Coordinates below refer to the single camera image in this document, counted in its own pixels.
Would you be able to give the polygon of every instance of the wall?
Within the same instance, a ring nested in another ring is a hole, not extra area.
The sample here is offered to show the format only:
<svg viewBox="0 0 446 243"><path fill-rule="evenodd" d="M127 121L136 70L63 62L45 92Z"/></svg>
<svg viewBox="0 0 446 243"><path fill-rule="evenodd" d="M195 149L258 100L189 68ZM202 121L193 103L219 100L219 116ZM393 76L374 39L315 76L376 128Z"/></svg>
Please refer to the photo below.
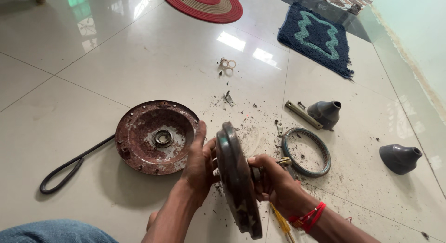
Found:
<svg viewBox="0 0 446 243"><path fill-rule="evenodd" d="M375 0L372 7L399 39L401 52L413 63L420 83L445 120L446 7L436 3L443 1L446 0Z"/></svg>

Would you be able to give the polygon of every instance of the screw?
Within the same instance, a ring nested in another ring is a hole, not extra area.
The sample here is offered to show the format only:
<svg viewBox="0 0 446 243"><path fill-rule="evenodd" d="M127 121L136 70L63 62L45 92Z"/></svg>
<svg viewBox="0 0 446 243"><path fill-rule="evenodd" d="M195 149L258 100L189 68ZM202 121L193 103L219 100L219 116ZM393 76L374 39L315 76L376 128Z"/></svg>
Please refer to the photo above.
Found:
<svg viewBox="0 0 446 243"><path fill-rule="evenodd" d="M302 106L302 108L306 108L300 101L298 102L298 105Z"/></svg>

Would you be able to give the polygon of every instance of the blue bath mat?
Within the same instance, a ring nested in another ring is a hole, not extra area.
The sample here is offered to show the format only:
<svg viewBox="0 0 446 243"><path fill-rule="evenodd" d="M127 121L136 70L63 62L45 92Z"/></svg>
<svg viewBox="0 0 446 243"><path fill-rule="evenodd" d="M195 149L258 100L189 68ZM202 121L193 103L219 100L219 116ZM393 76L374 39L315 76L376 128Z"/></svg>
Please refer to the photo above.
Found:
<svg viewBox="0 0 446 243"><path fill-rule="evenodd" d="M298 2L289 7L277 40L345 78L352 77L344 26Z"/></svg>

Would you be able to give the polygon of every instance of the doormat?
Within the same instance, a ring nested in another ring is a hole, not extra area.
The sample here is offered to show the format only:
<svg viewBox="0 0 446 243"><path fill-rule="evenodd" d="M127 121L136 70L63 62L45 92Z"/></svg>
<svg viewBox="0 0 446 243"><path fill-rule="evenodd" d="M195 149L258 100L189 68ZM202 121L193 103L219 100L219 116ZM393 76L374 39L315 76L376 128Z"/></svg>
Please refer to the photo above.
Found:
<svg viewBox="0 0 446 243"><path fill-rule="evenodd" d="M277 40L337 74L351 79L345 28L294 2Z"/></svg>
<svg viewBox="0 0 446 243"><path fill-rule="evenodd" d="M177 10L212 23L231 23L242 17L238 0L166 0Z"/></svg>

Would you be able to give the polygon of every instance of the black electric cable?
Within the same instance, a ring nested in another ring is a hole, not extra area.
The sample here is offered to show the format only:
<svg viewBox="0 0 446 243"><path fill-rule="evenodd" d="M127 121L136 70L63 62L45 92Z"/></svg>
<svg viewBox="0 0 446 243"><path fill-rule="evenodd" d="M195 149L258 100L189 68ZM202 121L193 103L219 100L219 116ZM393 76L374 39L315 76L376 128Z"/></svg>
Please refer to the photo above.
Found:
<svg viewBox="0 0 446 243"><path fill-rule="evenodd" d="M88 154L90 154L92 151L98 149L99 147L103 146L103 144L107 143L108 141L112 140L115 137L115 134L113 134L112 136L108 137L107 139L105 139L104 141L102 141L101 143L93 146L91 149L85 151L83 154L75 157L74 159L66 162L65 164L59 166L57 169L55 169L54 171L52 171L50 174L48 174L48 176L46 176L42 183L40 184L40 192L42 194L52 194L56 191L58 191L59 189L61 189L72 177L73 175L79 170L79 167L81 167L83 161L84 161L84 157ZM73 164L74 162L78 161L79 162L75 165L75 167L73 168L73 170L71 170L71 172L58 184L56 185L56 187L52 188L52 189L45 189L46 184L48 183L48 181L54 176L56 175L56 173L60 172L62 169L64 169L65 167Z"/></svg>
<svg viewBox="0 0 446 243"><path fill-rule="evenodd" d="M324 157L324 168L320 172L311 172L311 171L305 169L304 167L300 166L298 161L296 159L294 159L293 156L291 155L291 153L289 152L288 137L290 136L291 133L294 133L294 132L308 136L310 139L312 139L318 145L319 149L322 152L322 156ZM324 142L322 142L322 140L319 137L316 136L316 134L314 134L313 132L310 132L307 129L296 127L296 128L291 128L287 132L285 132L285 134L283 135L283 138L282 138L282 150L283 150L283 154L286 157L289 157L291 159L291 161L293 161L293 166L296 168L296 170L304 176L311 177L311 178L319 178L319 177L322 177L325 174L327 174L328 171L330 171L331 157L330 157L330 152L328 152L327 146L324 144Z"/></svg>

